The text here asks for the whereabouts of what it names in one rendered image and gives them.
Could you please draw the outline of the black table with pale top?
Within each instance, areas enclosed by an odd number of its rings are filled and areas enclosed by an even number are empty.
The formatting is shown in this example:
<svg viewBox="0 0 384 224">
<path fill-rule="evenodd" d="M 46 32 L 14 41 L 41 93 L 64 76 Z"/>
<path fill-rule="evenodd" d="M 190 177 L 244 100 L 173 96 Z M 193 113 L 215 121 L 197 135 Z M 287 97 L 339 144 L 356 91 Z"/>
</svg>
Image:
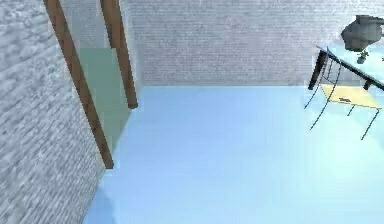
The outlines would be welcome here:
<svg viewBox="0 0 384 224">
<path fill-rule="evenodd" d="M 337 61 L 342 67 L 353 72 L 365 80 L 364 88 L 371 85 L 384 91 L 384 52 L 378 49 L 369 51 L 366 60 L 358 64 L 358 53 L 348 51 L 343 45 L 333 44 L 330 46 L 318 46 L 319 54 L 316 60 L 308 89 L 312 90 L 316 84 L 319 74 L 325 65 L 326 59 Z"/>
</svg>

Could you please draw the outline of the small green house plant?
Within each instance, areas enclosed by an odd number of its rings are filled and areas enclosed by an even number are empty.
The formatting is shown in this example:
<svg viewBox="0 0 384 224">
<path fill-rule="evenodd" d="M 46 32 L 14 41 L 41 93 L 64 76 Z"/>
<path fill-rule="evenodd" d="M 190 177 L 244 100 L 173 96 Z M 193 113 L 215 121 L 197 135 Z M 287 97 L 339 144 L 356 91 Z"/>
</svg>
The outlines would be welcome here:
<svg viewBox="0 0 384 224">
<path fill-rule="evenodd" d="M 366 61 L 368 56 L 369 56 L 368 50 L 364 49 L 362 52 L 358 54 L 357 63 L 363 64 Z"/>
</svg>

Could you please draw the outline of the brown wooden door frame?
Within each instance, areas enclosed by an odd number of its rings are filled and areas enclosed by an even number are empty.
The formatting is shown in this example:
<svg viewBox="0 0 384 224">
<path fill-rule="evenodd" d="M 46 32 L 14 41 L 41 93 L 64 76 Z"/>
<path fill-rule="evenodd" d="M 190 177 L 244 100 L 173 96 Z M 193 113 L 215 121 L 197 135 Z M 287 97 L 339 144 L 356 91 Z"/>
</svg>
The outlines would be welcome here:
<svg viewBox="0 0 384 224">
<path fill-rule="evenodd" d="M 43 0 L 50 22 L 55 31 L 56 38 L 60 44 L 68 70 L 80 98 L 88 124 L 95 138 L 100 155 L 106 169 L 112 169 L 114 162 L 112 152 L 107 144 L 105 133 L 102 129 L 99 116 L 95 107 L 93 97 L 87 84 L 80 59 L 78 57 L 72 35 L 68 28 L 60 0 Z M 117 59 L 124 86 L 127 107 L 136 109 L 138 100 L 132 68 L 130 64 L 129 51 L 125 38 L 124 25 L 119 6 L 119 0 L 100 0 L 104 23 L 111 47 L 117 52 Z"/>
</svg>

